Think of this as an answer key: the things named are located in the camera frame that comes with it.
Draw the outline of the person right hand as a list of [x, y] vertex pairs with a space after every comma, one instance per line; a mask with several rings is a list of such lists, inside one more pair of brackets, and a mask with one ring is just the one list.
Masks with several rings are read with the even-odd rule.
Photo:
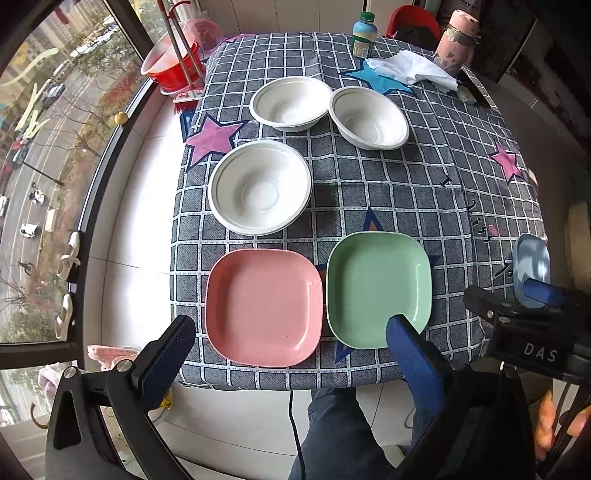
[[[590, 417], [590, 407], [577, 414], [568, 427], [567, 433], [578, 437]], [[538, 421], [534, 431], [535, 455], [537, 460], [544, 460], [554, 443], [553, 423], [556, 419], [556, 406], [551, 391], [544, 395], [539, 409]]]

